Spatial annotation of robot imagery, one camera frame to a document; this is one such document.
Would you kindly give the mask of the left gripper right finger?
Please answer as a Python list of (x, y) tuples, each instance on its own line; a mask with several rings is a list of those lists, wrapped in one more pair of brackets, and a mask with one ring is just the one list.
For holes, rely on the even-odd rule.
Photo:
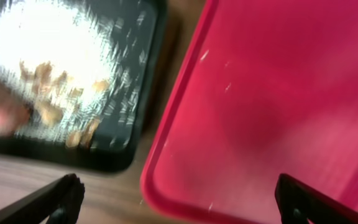
[(358, 223), (358, 212), (288, 174), (279, 175), (275, 200), (282, 224)]

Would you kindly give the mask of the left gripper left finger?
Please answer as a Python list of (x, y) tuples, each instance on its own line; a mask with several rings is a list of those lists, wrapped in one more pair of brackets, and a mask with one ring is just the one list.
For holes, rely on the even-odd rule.
[(0, 210), (0, 224), (76, 224), (85, 196), (85, 185), (75, 174), (38, 189)]

